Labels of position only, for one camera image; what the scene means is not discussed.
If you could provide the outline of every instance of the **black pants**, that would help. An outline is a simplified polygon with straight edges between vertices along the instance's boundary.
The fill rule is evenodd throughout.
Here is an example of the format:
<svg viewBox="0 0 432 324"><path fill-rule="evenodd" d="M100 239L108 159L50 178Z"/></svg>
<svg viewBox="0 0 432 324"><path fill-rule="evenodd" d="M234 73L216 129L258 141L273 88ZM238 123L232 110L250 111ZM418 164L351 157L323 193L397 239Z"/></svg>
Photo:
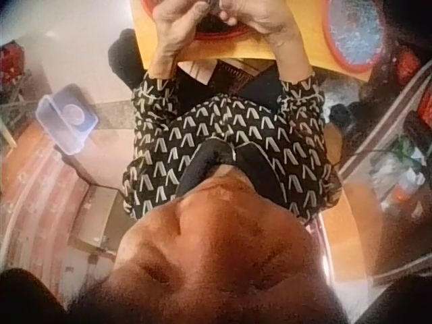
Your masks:
<svg viewBox="0 0 432 324"><path fill-rule="evenodd" d="M123 30L108 50L109 65L113 72L132 90L139 86L145 69L142 66L135 31ZM188 109L216 95L215 91L195 80L181 69L177 71L179 88L177 97L182 107ZM277 97L282 92L276 65L262 72L238 92L238 96L277 111Z"/></svg>

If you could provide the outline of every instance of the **person's left hand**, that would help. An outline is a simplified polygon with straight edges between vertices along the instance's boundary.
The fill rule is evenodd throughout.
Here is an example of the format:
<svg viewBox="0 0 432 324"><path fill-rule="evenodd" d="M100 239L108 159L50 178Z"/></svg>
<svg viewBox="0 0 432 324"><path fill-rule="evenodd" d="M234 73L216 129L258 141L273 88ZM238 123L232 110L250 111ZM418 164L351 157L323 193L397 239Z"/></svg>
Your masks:
<svg viewBox="0 0 432 324"><path fill-rule="evenodd" d="M164 55L178 55L189 45L196 32L196 25L210 12L205 1L164 0L153 10L158 50Z"/></svg>

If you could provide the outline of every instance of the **wooden table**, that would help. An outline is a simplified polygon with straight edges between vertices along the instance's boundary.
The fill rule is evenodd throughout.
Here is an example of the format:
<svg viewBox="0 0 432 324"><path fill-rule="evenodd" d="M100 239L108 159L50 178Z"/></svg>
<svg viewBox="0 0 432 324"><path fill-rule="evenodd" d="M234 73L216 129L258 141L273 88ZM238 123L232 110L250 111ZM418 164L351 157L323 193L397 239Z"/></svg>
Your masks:
<svg viewBox="0 0 432 324"><path fill-rule="evenodd" d="M333 58L325 42L322 14L325 0L287 0L302 31L304 45L313 66L325 68L359 80L368 81L371 71L353 74ZM144 66L148 66L157 45L155 25L140 0L130 0L138 46ZM182 53L181 61L221 58L274 59L267 43L257 34L229 40L194 41Z"/></svg>

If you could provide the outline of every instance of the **white plastic bin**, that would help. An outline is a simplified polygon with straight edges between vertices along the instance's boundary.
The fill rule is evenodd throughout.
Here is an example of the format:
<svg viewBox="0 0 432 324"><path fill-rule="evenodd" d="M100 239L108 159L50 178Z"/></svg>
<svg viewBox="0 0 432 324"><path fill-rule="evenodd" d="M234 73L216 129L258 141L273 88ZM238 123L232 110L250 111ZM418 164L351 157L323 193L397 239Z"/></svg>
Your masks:
<svg viewBox="0 0 432 324"><path fill-rule="evenodd" d="M75 84L53 96L44 96L39 101L36 118L67 155L77 154L84 148L86 138L98 123Z"/></svg>

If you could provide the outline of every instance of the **black and white shirt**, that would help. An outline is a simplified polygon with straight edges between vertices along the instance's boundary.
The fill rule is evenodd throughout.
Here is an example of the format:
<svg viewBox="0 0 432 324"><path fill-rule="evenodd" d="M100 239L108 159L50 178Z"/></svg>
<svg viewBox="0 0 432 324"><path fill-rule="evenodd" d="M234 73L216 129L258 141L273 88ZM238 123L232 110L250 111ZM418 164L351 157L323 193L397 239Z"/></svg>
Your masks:
<svg viewBox="0 0 432 324"><path fill-rule="evenodd" d="M301 222L334 206L341 184L327 160L323 93L315 76L282 85L277 113L219 94L179 116L176 80L151 79L146 74L132 95L134 160L123 177L127 213L140 219L174 199L187 166L210 138L228 143L234 151L246 143L257 147L277 177L280 205Z"/></svg>

